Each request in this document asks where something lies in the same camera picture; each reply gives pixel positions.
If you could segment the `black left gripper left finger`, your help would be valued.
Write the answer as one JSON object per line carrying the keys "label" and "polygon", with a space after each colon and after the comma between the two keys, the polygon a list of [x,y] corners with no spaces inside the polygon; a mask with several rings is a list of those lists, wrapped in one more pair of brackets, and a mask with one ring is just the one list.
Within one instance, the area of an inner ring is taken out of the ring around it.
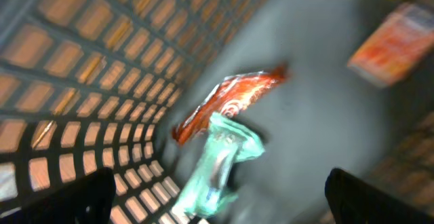
{"label": "black left gripper left finger", "polygon": [[1,223],[107,224],[115,197],[111,168],[103,167],[1,218]]}

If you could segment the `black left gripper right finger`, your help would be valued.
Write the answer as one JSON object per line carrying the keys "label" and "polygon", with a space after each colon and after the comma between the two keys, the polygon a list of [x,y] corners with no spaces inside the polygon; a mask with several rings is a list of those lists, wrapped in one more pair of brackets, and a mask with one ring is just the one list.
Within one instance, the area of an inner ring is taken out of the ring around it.
{"label": "black left gripper right finger", "polygon": [[325,197],[336,224],[433,224],[433,217],[334,168],[325,182]]}

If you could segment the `teal snack packet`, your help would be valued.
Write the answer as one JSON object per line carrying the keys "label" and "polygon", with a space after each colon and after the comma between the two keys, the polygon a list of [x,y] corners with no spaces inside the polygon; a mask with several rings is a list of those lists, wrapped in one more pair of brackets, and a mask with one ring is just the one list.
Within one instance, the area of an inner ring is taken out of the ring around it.
{"label": "teal snack packet", "polygon": [[180,192],[175,209],[202,218],[218,214],[238,198],[227,187],[233,165],[255,160],[264,152],[264,145],[255,132],[213,113],[203,153]]}

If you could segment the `orange-brown snack bar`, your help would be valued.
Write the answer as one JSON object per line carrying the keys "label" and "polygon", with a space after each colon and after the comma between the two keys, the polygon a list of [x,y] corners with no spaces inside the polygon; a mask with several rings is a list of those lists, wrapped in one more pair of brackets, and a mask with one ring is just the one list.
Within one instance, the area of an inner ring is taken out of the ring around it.
{"label": "orange-brown snack bar", "polygon": [[225,77],[182,122],[172,128],[172,138],[180,145],[209,128],[212,113],[232,118],[290,78],[287,64],[272,70]]}

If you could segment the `orange tissue pack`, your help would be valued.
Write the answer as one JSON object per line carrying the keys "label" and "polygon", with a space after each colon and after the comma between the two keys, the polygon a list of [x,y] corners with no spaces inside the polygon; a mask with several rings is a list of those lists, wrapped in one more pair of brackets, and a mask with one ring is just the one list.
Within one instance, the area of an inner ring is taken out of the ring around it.
{"label": "orange tissue pack", "polygon": [[348,68],[384,88],[406,78],[433,48],[433,11],[403,3],[352,55]]}

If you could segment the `grey plastic mesh basket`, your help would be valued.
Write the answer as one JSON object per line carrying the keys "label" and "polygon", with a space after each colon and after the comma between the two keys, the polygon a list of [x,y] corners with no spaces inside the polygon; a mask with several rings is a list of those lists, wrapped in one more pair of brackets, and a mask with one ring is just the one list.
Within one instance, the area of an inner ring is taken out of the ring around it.
{"label": "grey plastic mesh basket", "polygon": [[109,167],[110,223],[201,223],[174,204],[204,136],[171,137],[225,77],[286,64],[237,119],[264,154],[212,223],[332,223],[342,168],[433,213],[433,53],[381,88],[347,65],[397,6],[433,0],[1,0],[1,214]]}

